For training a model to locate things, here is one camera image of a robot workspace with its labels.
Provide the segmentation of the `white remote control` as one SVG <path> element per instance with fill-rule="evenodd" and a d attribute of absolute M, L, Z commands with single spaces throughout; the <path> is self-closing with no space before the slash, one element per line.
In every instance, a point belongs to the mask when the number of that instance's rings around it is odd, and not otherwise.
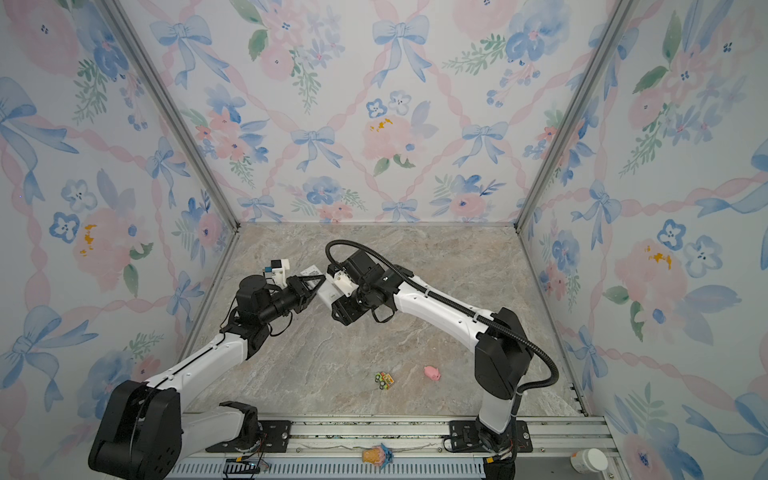
<path fill-rule="evenodd" d="M 335 301 L 339 300 L 344 294 L 337 288 L 334 279 L 327 273 L 321 271 L 316 265 L 312 265 L 300 272 L 300 276 L 320 276 L 324 281 L 321 283 L 316 297 L 328 308 L 331 309 Z"/>

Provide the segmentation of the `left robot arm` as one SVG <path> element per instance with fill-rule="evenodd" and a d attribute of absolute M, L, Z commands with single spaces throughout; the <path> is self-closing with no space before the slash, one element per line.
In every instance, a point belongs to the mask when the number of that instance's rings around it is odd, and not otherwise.
<path fill-rule="evenodd" d="M 258 409 L 226 401 L 206 413 L 187 408 L 206 388 L 245 363 L 273 336 L 273 321 L 302 312 L 323 275 L 290 276 L 275 284 L 263 275 L 239 283 L 219 333 L 167 371 L 116 387 L 88 456 L 91 470 L 121 479 L 163 479 L 176 463 L 217 444 L 249 455 L 266 439 Z"/>

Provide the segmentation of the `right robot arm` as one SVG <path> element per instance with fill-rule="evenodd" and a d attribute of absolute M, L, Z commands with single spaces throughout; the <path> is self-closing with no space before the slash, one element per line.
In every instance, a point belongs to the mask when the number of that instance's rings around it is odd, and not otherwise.
<path fill-rule="evenodd" d="M 417 317 L 449 334 L 474 358 L 474 378 L 483 390 L 475 420 L 478 440 L 486 450 L 508 453 L 514 446 L 519 386 L 528 371 L 533 352 L 514 312 L 472 307 L 424 283 L 410 270 L 374 260 L 362 250 L 327 268 L 328 281 L 339 292 L 331 303 L 334 320 L 349 325 L 369 313 L 386 323 L 377 310 Z"/>

